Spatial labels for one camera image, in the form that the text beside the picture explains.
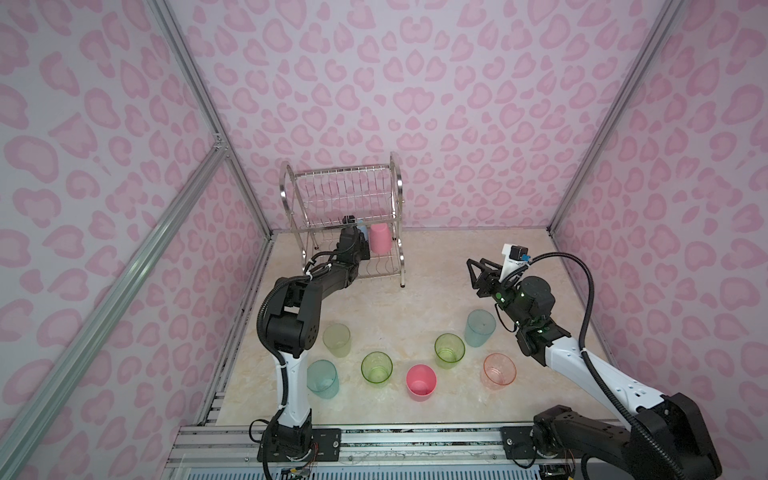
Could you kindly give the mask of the pink plastic cup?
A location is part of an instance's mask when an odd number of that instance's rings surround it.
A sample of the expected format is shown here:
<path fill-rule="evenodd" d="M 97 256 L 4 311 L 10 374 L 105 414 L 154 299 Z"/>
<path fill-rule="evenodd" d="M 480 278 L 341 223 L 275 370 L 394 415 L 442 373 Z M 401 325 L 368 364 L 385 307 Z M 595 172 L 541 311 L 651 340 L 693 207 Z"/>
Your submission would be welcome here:
<path fill-rule="evenodd" d="M 386 223 L 373 224 L 368 228 L 370 250 L 376 256 L 387 255 L 391 250 L 392 236 Z"/>
<path fill-rule="evenodd" d="M 406 374 L 406 387 L 410 397 L 415 401 L 429 399 L 436 390 L 437 384 L 437 374 L 425 364 L 412 366 Z"/>

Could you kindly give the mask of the green plastic cup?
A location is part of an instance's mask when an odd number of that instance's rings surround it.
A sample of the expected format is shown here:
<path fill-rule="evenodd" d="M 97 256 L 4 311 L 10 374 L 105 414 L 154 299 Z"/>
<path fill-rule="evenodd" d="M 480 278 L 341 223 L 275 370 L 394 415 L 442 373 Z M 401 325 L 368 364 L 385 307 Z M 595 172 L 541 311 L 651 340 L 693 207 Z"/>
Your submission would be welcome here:
<path fill-rule="evenodd" d="M 368 353 L 361 362 L 361 375 L 369 383 L 379 385 L 385 383 L 393 373 L 393 362 L 388 354 L 382 351 Z"/>
<path fill-rule="evenodd" d="M 451 369 L 464 358 L 466 346 L 458 335 L 443 333 L 435 339 L 434 352 L 437 365 L 443 369 Z"/>

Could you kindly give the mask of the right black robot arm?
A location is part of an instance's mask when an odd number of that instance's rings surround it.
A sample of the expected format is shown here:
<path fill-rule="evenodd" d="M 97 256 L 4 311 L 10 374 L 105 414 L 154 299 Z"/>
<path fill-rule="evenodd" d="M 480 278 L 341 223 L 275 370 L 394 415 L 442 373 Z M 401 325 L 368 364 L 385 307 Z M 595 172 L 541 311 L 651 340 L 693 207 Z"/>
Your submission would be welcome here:
<path fill-rule="evenodd" d="M 575 450 L 582 460 L 599 459 L 634 479 L 717 479 L 723 468 L 700 408 L 682 393 L 664 394 L 593 355 L 586 346 L 595 284 L 586 277 L 588 296 L 578 335 L 552 317 L 551 286 L 527 270 L 545 260 L 515 246 L 498 264 L 468 260 L 471 287 L 493 300 L 512 324 L 521 353 L 564 376 L 619 421 L 615 426 L 587 418 L 564 405 L 534 417 L 531 439 L 545 455 Z"/>

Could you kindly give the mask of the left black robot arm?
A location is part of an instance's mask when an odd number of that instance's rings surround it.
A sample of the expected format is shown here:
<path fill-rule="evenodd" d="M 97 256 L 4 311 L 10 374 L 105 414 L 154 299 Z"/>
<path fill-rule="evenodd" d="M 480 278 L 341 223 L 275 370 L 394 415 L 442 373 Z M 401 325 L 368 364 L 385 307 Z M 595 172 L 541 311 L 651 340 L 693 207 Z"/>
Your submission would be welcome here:
<path fill-rule="evenodd" d="M 256 330 L 275 361 L 278 407 L 259 440 L 264 464 L 282 458 L 302 461 L 314 452 L 307 355 L 320 333 L 323 300 L 349 287 L 369 258 L 365 235 L 347 224 L 333 249 L 315 253 L 301 274 L 279 278 L 266 294 Z"/>

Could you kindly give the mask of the teal plastic cup right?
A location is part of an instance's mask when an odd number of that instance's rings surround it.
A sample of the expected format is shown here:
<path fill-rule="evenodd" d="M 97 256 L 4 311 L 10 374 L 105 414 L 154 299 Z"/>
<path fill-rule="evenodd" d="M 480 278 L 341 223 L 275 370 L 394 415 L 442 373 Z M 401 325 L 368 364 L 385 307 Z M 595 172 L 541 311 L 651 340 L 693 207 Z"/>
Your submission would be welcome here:
<path fill-rule="evenodd" d="M 473 310 L 467 317 L 464 339 L 467 345 L 478 348 L 484 345 L 495 332 L 496 319 L 483 309 Z"/>

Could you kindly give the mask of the teal plastic cup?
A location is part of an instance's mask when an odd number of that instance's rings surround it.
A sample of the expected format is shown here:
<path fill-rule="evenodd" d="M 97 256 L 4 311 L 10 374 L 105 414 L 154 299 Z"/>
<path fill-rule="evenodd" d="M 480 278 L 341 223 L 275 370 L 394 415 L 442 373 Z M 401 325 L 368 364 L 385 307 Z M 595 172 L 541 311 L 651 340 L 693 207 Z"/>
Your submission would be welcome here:
<path fill-rule="evenodd" d="M 322 399 L 334 398 L 340 390 L 335 365 L 329 360 L 317 360 L 307 369 L 307 387 Z"/>
<path fill-rule="evenodd" d="M 467 345 L 478 348 L 484 345 L 495 332 L 496 319 L 483 309 L 473 310 L 467 317 L 464 339 Z"/>

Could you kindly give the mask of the yellow-green plastic cup left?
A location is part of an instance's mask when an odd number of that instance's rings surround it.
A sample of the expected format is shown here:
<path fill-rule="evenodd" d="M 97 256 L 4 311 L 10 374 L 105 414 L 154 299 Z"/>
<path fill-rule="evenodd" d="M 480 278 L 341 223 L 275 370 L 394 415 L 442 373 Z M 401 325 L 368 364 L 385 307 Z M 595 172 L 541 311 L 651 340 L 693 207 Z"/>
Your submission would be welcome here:
<path fill-rule="evenodd" d="M 344 358 L 351 350 L 351 331 L 345 324 L 329 325 L 323 332 L 323 344 L 336 358 Z"/>

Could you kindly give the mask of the clear peach plastic cup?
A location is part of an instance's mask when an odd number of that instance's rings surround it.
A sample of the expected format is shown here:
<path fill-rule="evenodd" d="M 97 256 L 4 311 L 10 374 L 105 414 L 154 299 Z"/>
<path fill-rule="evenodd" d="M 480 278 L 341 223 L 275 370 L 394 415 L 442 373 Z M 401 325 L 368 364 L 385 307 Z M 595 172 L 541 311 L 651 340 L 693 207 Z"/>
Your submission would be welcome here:
<path fill-rule="evenodd" d="M 510 386 L 517 378 L 514 361 L 502 353 L 491 353 L 483 361 L 481 379 L 485 386 L 499 390 Z"/>

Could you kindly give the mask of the teal plastic cup left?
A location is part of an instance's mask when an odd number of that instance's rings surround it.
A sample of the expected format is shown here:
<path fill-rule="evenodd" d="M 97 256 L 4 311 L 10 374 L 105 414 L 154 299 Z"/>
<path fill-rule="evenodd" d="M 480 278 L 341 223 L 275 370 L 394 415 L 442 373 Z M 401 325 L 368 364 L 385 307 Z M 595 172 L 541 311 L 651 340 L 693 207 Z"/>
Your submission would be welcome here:
<path fill-rule="evenodd" d="M 334 398 L 340 390 L 335 365 L 329 360 L 317 360 L 307 369 L 307 387 L 322 399 Z"/>

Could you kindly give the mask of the left aluminium frame beam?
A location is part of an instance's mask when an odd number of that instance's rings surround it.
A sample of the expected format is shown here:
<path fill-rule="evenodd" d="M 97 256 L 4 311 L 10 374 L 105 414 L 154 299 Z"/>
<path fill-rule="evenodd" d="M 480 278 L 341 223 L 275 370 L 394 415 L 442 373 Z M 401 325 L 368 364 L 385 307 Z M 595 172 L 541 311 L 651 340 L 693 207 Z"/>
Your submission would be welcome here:
<path fill-rule="evenodd" d="M 1 477 L 16 478 L 228 155 L 216 144 L 25 404 L 1 444 Z"/>

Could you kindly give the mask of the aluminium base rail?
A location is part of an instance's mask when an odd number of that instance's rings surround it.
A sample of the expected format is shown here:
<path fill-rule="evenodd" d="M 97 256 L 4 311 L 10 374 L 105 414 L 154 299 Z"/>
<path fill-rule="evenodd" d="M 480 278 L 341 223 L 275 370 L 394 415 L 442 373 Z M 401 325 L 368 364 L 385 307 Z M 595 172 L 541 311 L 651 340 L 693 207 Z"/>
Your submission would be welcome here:
<path fill-rule="evenodd" d="M 327 425 L 320 446 L 296 462 L 264 463 L 263 424 L 184 427 L 164 479 L 626 479 L 574 449 L 537 454 L 530 422 Z"/>

